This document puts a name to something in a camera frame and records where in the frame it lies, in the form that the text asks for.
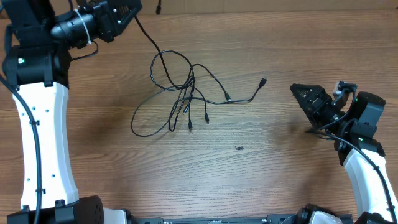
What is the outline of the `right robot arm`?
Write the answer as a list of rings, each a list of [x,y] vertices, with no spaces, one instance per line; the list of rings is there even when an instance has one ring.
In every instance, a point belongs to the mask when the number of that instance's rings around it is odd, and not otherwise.
[[[332,140],[351,181],[358,223],[397,223],[397,199],[386,172],[386,153],[374,139],[386,102],[337,82],[333,95],[319,85],[294,83],[290,90],[312,125],[310,134]]]

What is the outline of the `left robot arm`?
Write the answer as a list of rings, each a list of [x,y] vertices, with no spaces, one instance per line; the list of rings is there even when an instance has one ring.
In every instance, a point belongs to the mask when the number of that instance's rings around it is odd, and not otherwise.
[[[134,223],[126,209],[80,197],[67,134],[70,49],[112,42],[142,9],[138,0],[76,1],[56,15],[49,1],[1,3],[11,20],[4,35],[1,82],[12,93],[22,133],[21,210],[8,223]]]

